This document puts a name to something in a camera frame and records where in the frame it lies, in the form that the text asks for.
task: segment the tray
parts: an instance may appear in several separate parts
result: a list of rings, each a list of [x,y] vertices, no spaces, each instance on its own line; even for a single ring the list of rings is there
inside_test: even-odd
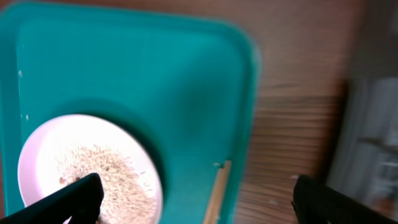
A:
[[[259,55],[224,22],[22,3],[0,17],[0,146],[6,215],[24,207],[29,134],[90,114],[135,136],[164,188],[160,223],[201,223],[217,164],[232,160],[219,223],[231,223],[251,130]]]

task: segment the white speck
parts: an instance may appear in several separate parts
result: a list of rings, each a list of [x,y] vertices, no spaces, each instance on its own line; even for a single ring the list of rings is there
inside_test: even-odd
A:
[[[268,200],[268,204],[270,205],[278,205],[278,202],[275,200]]]

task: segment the wooden skewer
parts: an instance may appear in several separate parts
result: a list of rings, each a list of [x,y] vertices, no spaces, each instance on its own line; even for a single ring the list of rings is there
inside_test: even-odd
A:
[[[231,161],[225,161],[224,167],[218,169],[202,224],[216,224],[219,219],[231,165]]]

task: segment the brown wooden surface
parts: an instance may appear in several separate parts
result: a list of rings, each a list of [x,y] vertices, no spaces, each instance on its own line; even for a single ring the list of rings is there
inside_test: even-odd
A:
[[[317,175],[327,159],[362,0],[64,1],[215,17],[246,29],[264,73],[235,220],[295,222],[294,177]]]

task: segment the plate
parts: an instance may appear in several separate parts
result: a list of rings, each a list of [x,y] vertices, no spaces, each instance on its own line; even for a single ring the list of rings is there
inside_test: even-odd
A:
[[[108,146],[121,155],[136,174],[142,174],[137,182],[146,189],[147,196],[155,198],[156,208],[151,223],[159,222],[162,187],[155,165],[145,149],[115,124],[82,114],[51,119],[39,126],[25,142],[18,162],[18,184],[26,207],[63,187],[50,155],[54,155],[55,149],[76,145]]]

